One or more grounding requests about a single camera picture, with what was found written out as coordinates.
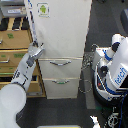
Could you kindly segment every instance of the black surface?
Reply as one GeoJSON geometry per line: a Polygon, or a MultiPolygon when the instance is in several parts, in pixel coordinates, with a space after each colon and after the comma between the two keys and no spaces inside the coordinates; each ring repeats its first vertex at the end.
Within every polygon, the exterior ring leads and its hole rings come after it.
{"type": "Polygon", "coordinates": [[[120,20],[121,20],[123,29],[124,29],[125,32],[128,34],[128,9],[124,9],[124,10],[121,12],[120,20]]]}
{"type": "Polygon", "coordinates": [[[28,30],[28,29],[29,29],[28,19],[24,17],[21,30],[28,30]]]}
{"type": "Polygon", "coordinates": [[[3,18],[0,24],[0,31],[6,31],[8,28],[9,18],[3,18]]]}
{"type": "Polygon", "coordinates": [[[15,18],[13,26],[12,26],[12,30],[19,30],[20,22],[21,22],[21,17],[15,18]]]}
{"type": "MultiPolygon", "coordinates": [[[[112,35],[115,33],[127,35],[120,22],[120,13],[127,7],[128,1],[122,3],[120,0],[106,0],[104,4],[100,4],[97,0],[93,0],[86,39],[86,52],[91,51],[92,44],[103,47],[110,46],[112,35]]],[[[84,81],[80,81],[80,86],[84,89],[84,81]]],[[[90,116],[94,115],[98,117],[101,128],[103,128],[105,119],[101,115],[101,111],[87,109],[86,106],[85,94],[81,92],[79,92],[77,99],[28,99],[23,117],[18,121],[18,124],[21,128],[36,128],[40,125],[79,125],[83,128],[93,128],[90,116]]]]}
{"type": "Polygon", "coordinates": [[[117,49],[118,49],[118,47],[119,47],[119,45],[120,45],[119,42],[115,42],[115,43],[112,45],[112,50],[113,50],[114,52],[116,52],[117,49]]]}

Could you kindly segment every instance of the drawer handle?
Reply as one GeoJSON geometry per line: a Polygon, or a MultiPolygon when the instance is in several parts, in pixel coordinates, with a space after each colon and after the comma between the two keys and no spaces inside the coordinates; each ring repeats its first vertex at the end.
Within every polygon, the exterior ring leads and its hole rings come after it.
{"type": "Polygon", "coordinates": [[[0,44],[2,44],[2,42],[3,42],[3,40],[1,39],[1,40],[0,40],[0,44]]]}
{"type": "Polygon", "coordinates": [[[13,75],[14,73],[0,73],[0,75],[13,75]]]}
{"type": "Polygon", "coordinates": [[[56,62],[56,61],[50,61],[50,63],[51,63],[51,64],[55,64],[55,65],[57,65],[57,66],[63,66],[63,65],[66,65],[66,64],[71,63],[71,61],[68,60],[68,61],[65,61],[65,62],[62,62],[62,63],[60,63],[59,61],[58,61],[58,62],[56,62]]]}
{"type": "Polygon", "coordinates": [[[6,61],[0,61],[0,63],[8,63],[9,62],[9,58],[6,61]]]}
{"type": "Polygon", "coordinates": [[[69,82],[69,80],[53,80],[52,82],[56,84],[66,84],[69,82]]]}

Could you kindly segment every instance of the floor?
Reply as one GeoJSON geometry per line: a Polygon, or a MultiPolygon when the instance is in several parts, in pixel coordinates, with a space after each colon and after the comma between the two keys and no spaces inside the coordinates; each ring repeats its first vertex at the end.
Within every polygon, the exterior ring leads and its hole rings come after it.
{"type": "MultiPolygon", "coordinates": [[[[120,13],[128,7],[128,1],[106,0],[104,4],[93,0],[86,39],[85,54],[92,53],[92,45],[110,46],[111,37],[115,33],[127,36],[124,32],[120,13]]],[[[91,81],[90,68],[81,72],[80,89],[88,91],[91,81]]],[[[46,98],[27,99],[22,118],[17,121],[21,128],[36,128],[45,125],[79,125],[82,128],[93,128],[90,116],[98,117],[101,128],[106,120],[101,114],[100,103],[93,96],[93,90],[84,94],[78,93],[77,99],[47,100],[46,98]]]]}

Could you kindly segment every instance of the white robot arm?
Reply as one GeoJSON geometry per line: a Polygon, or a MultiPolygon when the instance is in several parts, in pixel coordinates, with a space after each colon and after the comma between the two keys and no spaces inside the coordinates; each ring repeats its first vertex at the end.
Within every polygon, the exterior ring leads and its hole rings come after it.
{"type": "Polygon", "coordinates": [[[128,37],[115,34],[112,46],[97,48],[93,60],[94,93],[106,105],[115,106],[128,90],[128,37]]]}
{"type": "Polygon", "coordinates": [[[0,128],[20,128],[16,123],[16,115],[26,104],[26,91],[29,88],[35,60],[43,52],[41,47],[30,44],[28,53],[20,61],[12,81],[0,90],[0,128]]]}

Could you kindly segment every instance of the white cabinet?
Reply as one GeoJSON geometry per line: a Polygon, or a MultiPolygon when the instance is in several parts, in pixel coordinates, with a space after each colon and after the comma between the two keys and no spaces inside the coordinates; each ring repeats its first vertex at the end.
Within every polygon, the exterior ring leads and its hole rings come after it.
{"type": "Polygon", "coordinates": [[[33,29],[32,11],[37,40],[45,47],[39,65],[48,99],[77,97],[91,3],[92,0],[25,0],[30,28],[33,29]]]}

